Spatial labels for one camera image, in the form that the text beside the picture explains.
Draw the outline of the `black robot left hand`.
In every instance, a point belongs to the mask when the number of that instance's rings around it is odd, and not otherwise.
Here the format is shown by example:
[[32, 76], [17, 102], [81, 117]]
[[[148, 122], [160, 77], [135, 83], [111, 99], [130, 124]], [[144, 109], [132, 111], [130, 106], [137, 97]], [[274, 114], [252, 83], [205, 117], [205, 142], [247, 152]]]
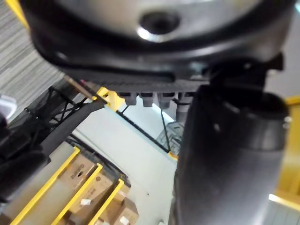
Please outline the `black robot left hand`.
[[264, 86], [283, 70], [293, 0], [22, 0], [35, 49], [68, 76], [187, 104], [174, 225], [260, 225], [288, 107]]

